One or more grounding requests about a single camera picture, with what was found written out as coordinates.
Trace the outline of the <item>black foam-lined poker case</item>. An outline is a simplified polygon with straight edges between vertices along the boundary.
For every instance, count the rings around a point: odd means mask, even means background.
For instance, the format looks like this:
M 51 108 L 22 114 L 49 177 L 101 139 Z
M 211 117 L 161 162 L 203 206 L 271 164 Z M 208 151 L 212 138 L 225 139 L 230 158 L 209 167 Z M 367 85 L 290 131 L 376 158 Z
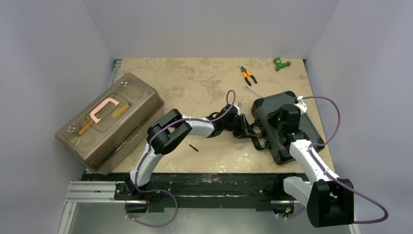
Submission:
M 294 92 L 285 91 L 256 99 L 251 107 L 254 125 L 261 130 L 266 147 L 278 165 L 295 160 L 289 153 L 293 141 L 305 139 L 324 144 L 308 114 L 296 106 L 296 99 Z

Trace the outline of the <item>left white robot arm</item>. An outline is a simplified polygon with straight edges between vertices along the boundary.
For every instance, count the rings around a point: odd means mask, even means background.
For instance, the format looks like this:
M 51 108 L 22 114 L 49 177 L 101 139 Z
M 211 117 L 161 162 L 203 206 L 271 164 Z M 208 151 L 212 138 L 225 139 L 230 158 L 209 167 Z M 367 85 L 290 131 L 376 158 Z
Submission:
M 177 109 L 167 112 L 148 128 L 144 152 L 130 172 L 131 182 L 126 187 L 126 193 L 132 199 L 142 198 L 145 186 L 162 157 L 174 151 L 187 136 L 212 138 L 223 131 L 231 132 L 238 139 L 251 139 L 258 149 L 265 149 L 237 105 L 227 104 L 221 111 L 204 118 L 189 117 Z

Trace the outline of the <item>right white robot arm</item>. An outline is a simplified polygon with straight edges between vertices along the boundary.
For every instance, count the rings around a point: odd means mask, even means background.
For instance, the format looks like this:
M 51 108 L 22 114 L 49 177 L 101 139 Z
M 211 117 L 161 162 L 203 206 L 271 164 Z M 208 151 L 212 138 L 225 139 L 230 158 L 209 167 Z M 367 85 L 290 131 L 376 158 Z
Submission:
M 280 143 L 303 169 L 309 183 L 295 174 L 279 175 L 273 186 L 279 198 L 288 195 L 306 209 L 316 227 L 349 225 L 354 222 L 354 195 L 349 179 L 341 179 L 321 160 L 307 134 L 300 129 L 301 109 L 285 104 L 267 115 L 268 123 L 279 133 Z

